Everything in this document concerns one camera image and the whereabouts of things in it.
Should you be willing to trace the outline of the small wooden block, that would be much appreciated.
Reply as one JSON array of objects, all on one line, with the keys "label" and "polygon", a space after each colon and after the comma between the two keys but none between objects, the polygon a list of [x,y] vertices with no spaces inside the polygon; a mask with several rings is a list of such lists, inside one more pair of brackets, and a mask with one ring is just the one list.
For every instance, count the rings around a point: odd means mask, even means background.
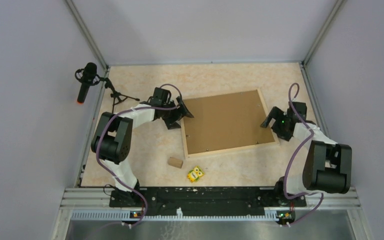
[{"label": "small wooden block", "polygon": [[183,167],[184,161],[175,157],[170,157],[167,161],[167,164],[171,167],[181,169]]}]

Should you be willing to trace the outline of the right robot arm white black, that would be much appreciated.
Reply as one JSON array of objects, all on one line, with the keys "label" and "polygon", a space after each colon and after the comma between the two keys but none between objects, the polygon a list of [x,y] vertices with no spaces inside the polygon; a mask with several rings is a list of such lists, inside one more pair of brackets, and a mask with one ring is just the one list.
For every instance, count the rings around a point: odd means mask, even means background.
[{"label": "right robot arm white black", "polygon": [[[293,101],[287,111],[274,106],[260,125],[271,129],[282,140],[299,141],[287,165],[284,176],[276,182],[273,200],[287,206],[293,199],[315,193],[346,194],[351,187],[352,148],[328,138],[307,119],[307,105]],[[289,175],[299,151],[307,149],[301,174]]]}]

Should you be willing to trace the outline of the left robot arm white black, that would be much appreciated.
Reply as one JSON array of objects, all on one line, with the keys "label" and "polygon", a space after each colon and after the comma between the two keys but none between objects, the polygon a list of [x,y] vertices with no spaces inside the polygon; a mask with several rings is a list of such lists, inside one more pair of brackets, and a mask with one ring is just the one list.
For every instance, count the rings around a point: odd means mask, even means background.
[{"label": "left robot arm white black", "polygon": [[192,119],[194,115],[182,95],[172,99],[172,93],[163,85],[156,87],[148,100],[135,107],[119,113],[104,112],[100,116],[91,150],[97,163],[114,178],[115,187],[123,191],[121,200],[127,206],[136,206],[141,198],[136,190],[139,181],[128,162],[133,130],[158,119],[164,121],[167,129],[178,129],[182,118]]}]

